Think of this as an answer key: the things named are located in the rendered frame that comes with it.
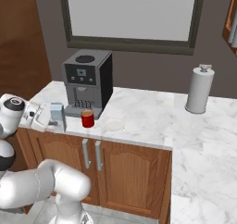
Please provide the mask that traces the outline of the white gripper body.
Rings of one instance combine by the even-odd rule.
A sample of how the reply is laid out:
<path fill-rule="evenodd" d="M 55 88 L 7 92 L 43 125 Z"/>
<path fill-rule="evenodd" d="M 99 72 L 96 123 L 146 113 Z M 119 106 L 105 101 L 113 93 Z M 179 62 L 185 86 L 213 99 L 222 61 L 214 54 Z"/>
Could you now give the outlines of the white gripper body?
<path fill-rule="evenodd" d="M 53 132 L 64 132 L 67 128 L 65 111 L 63 110 L 63 121 L 57 125 L 50 125 L 50 104 L 40 105 L 36 112 L 31 127 L 40 132 L 52 130 Z"/>

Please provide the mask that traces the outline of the red coffee mug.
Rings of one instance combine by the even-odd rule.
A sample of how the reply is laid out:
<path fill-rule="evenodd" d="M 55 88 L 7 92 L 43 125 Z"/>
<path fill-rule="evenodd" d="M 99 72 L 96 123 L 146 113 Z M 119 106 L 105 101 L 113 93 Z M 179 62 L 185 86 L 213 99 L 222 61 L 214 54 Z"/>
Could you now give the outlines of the red coffee mug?
<path fill-rule="evenodd" d="M 94 112 L 85 109 L 81 112 L 81 123 L 84 128 L 91 128 L 94 125 Z"/>

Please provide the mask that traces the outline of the grey coffee machine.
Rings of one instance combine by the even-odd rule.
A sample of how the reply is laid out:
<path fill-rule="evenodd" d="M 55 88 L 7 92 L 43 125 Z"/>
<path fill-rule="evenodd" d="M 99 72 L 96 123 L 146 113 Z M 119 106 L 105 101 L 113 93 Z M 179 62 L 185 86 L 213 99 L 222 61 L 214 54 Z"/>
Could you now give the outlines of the grey coffee machine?
<path fill-rule="evenodd" d="M 65 114 L 79 118 L 91 109 L 99 119 L 113 93 L 112 53 L 81 49 L 61 67 L 68 98 Z"/>

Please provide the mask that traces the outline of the white saucer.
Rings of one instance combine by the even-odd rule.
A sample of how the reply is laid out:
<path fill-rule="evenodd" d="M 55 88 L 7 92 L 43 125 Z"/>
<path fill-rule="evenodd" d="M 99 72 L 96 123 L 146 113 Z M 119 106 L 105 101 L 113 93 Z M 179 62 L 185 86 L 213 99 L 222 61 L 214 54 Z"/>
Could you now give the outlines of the white saucer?
<path fill-rule="evenodd" d="M 122 131 L 125 128 L 125 122 L 122 118 L 110 118 L 105 128 L 109 131 Z"/>

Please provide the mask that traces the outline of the brown wooden cupboard door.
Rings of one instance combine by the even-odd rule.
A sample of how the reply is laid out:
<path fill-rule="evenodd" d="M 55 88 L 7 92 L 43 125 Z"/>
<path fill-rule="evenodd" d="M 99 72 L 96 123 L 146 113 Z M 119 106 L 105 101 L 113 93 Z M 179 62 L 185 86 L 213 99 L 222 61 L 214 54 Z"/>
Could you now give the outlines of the brown wooden cupboard door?
<path fill-rule="evenodd" d="M 97 204 L 96 184 L 94 183 L 94 162 L 93 148 L 91 142 L 88 142 L 87 149 L 90 168 L 87 169 L 84 163 L 82 151 L 82 138 L 66 134 L 52 132 L 38 132 L 27 130 L 33 152 L 37 163 L 40 164 L 45 159 L 58 160 L 72 168 L 75 168 L 87 175 L 92 182 L 92 188 L 87 198 L 83 200 L 87 204 Z"/>
<path fill-rule="evenodd" d="M 170 151 L 101 141 L 102 171 L 97 170 L 102 207 L 159 219 Z"/>

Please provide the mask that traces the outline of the brown wooden tall cabinet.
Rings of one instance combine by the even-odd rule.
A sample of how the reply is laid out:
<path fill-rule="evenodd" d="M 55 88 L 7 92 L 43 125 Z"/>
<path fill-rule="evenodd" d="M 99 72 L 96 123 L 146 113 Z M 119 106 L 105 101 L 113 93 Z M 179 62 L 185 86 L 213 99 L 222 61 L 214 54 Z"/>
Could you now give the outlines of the brown wooden tall cabinet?
<path fill-rule="evenodd" d="M 35 0 L 0 0 L 0 93 L 31 99 L 51 73 Z"/>

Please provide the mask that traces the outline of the grey framed window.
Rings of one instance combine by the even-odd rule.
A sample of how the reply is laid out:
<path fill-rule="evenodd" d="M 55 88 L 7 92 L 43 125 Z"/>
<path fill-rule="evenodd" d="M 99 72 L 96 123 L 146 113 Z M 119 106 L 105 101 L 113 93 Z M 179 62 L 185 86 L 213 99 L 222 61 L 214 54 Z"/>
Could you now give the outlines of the grey framed window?
<path fill-rule="evenodd" d="M 60 0 L 67 46 L 191 56 L 204 0 Z"/>

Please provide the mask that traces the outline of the white paper towel roll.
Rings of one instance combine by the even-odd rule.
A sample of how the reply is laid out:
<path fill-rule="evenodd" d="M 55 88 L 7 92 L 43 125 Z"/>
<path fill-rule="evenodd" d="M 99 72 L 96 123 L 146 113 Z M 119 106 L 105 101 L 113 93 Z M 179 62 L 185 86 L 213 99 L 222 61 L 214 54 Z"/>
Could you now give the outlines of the white paper towel roll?
<path fill-rule="evenodd" d="M 215 71 L 211 65 L 200 64 L 193 69 L 190 90 L 185 109 L 193 114 L 206 112 L 206 104 L 214 79 Z"/>

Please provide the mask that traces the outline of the brown wooden wall cupboard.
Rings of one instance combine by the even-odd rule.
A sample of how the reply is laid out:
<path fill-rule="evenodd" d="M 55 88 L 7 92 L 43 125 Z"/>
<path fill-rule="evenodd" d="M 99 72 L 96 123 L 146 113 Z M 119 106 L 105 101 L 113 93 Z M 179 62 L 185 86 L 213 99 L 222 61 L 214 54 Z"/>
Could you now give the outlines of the brown wooden wall cupboard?
<path fill-rule="evenodd" d="M 237 0 L 230 1 L 222 37 L 237 56 Z"/>

